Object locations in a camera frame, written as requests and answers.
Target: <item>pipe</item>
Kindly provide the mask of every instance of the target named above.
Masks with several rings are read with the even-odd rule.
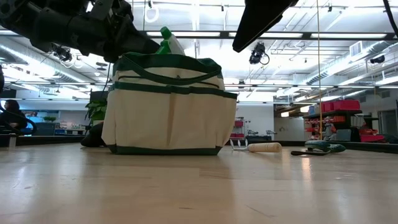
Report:
[[[27,47],[7,37],[0,37],[0,49],[3,49],[12,55],[15,55],[16,57],[22,58],[29,63],[29,65],[37,66],[37,71],[39,72],[52,73],[52,75],[60,73],[72,78],[75,82],[95,82],[94,80],[87,78],[70,68],[61,66],[58,62],[52,60],[51,58],[46,58],[46,56],[34,52],[33,50],[28,49]]]
[[[365,50],[360,55],[352,57],[350,52],[347,52],[344,55],[338,57],[336,60],[329,62],[328,64],[323,66],[320,74],[321,79],[334,75],[338,72],[341,72],[349,68],[350,66],[354,65],[355,63],[358,63],[360,60],[366,60],[375,57],[376,55],[379,55],[387,48],[392,47],[394,45],[397,45],[397,42],[380,41],[374,43],[373,41],[365,41],[363,42],[363,48],[365,48]],[[313,83],[318,81],[319,81],[319,73],[317,70],[309,74],[308,78],[299,83],[299,85],[312,85]],[[279,90],[277,92],[277,96],[279,97],[284,95],[291,95],[296,91],[298,91],[299,89],[300,88],[293,87],[286,90]]]

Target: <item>wooden rolling pin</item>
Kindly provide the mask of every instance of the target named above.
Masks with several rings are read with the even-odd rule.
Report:
[[[248,150],[251,152],[281,152],[282,145],[277,142],[250,144]]]

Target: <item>shelving unit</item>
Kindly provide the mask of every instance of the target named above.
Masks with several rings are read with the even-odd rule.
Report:
[[[329,112],[325,112],[322,113],[322,120],[320,121],[318,120],[316,123],[310,123],[310,127],[308,127],[308,120],[309,119],[320,119],[320,114],[312,114],[312,115],[308,115],[308,116],[304,116],[304,121],[306,122],[304,124],[304,127],[307,128],[313,128],[314,131],[311,131],[313,136],[318,136],[319,138],[319,134],[320,134],[320,122],[324,122],[326,117],[330,117],[330,116],[342,116],[344,119],[341,119],[342,121],[331,121],[330,123],[333,123],[334,127],[336,128],[336,130],[339,129],[349,129],[351,127],[351,117],[353,115],[356,114],[360,114],[362,113],[361,110],[335,110],[335,111],[329,111]]]

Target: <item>red object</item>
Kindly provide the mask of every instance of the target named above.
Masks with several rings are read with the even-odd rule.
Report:
[[[361,105],[358,100],[339,100],[333,102],[334,110],[360,110]]]
[[[335,116],[333,118],[333,122],[344,122],[346,121],[346,118],[344,116]]]
[[[329,111],[335,110],[333,105],[334,105],[334,102],[322,103],[323,112],[329,112]]]
[[[243,121],[235,121],[235,127],[243,127]]]
[[[372,134],[362,134],[361,142],[383,142],[384,136],[374,136]]]
[[[377,134],[377,130],[373,129],[360,129],[359,130],[360,134]]]

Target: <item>ceiling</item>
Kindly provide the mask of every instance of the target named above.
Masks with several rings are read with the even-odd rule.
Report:
[[[382,0],[319,0],[319,31],[320,32],[393,32],[384,11]],[[147,22],[156,17],[155,9],[148,9],[144,1],[134,0],[133,14],[134,25],[138,30],[160,30],[167,26],[173,30],[237,30],[240,18],[244,10],[244,0],[164,0],[153,1],[153,8],[159,10],[159,15],[154,22]],[[398,1],[391,1],[392,11],[395,18],[398,17]],[[317,2],[315,0],[300,0],[295,7],[291,7],[284,12],[283,19],[276,24],[269,32],[317,32],[318,14]],[[61,65],[57,57],[48,55],[31,46],[29,40],[23,37],[0,37],[1,39],[11,39],[23,46],[27,54],[31,50],[45,57],[43,63],[52,63],[53,68],[61,68],[73,77],[75,74],[82,75],[79,80],[89,83],[104,83],[107,80],[108,66],[103,71],[99,71],[97,62],[106,63],[102,57],[91,54],[89,57],[81,56],[76,50],[73,53],[79,60],[75,64]],[[318,70],[318,60],[320,66],[324,67],[333,62],[341,55],[349,52],[349,47],[357,40],[328,40],[320,42],[318,54],[318,42],[313,40],[258,40],[251,44],[241,53],[232,50],[233,40],[231,39],[180,39],[181,45],[188,56],[198,58],[211,57],[223,67],[223,76],[226,83],[237,84],[238,80],[243,79],[246,83],[266,83],[266,84],[301,84],[311,73]],[[268,65],[250,65],[248,62],[251,50],[258,42],[263,42],[267,47],[267,53],[271,61]],[[386,54],[386,63],[395,62],[395,51],[389,49]],[[382,65],[369,65],[369,69],[377,69]],[[365,61],[353,63],[345,69],[334,73],[323,79],[326,85],[339,85],[341,82],[357,77],[365,72]],[[34,73],[41,73],[40,66],[30,68]],[[7,78],[9,81],[16,81],[16,78]],[[10,86],[17,90],[26,88],[20,86]],[[74,90],[84,93],[92,89],[92,86]],[[277,91],[278,88],[269,88],[267,91]],[[296,91],[295,96],[300,97],[304,93]],[[68,92],[65,95],[71,98],[74,93]],[[87,98],[88,95],[76,94],[77,98]]]

